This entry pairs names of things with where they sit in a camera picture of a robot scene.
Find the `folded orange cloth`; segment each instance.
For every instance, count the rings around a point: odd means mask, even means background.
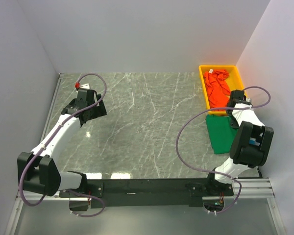
[[[212,73],[205,72],[204,79],[210,108],[226,107],[231,94],[226,83],[229,73],[226,70],[214,70]]]

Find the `gray marble surface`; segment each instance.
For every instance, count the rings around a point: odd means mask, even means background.
[[[104,103],[107,116],[87,122],[60,155],[59,171],[98,173],[102,178],[206,177],[184,166],[175,152],[175,139],[182,125],[205,109],[198,73],[101,73],[107,83]],[[76,97],[74,84],[80,74],[62,74],[49,119],[48,131],[61,110]],[[93,76],[81,84],[102,93],[101,81]],[[182,133],[180,152],[191,165],[213,169],[228,154],[215,155],[205,115]],[[257,169],[241,177],[258,177]]]

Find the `wall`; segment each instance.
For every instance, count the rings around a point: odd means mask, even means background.
[[[18,0],[57,72],[236,64],[270,0]]]
[[[18,3],[0,1],[0,234],[17,193],[16,158],[38,143],[57,76]]]
[[[271,0],[237,65],[245,86],[263,86],[272,94],[271,104],[256,111],[275,131],[262,171],[294,235],[294,0]],[[249,93],[254,103],[266,99],[259,94]]]

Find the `plastic bin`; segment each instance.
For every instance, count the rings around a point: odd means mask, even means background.
[[[229,77],[225,80],[231,91],[244,89],[239,71],[235,65],[200,65],[199,66],[199,77],[202,84],[202,92],[204,94],[206,109],[210,109],[209,100],[207,96],[205,81],[203,74],[209,70],[227,70]],[[226,111],[208,111],[208,114],[225,116]]]

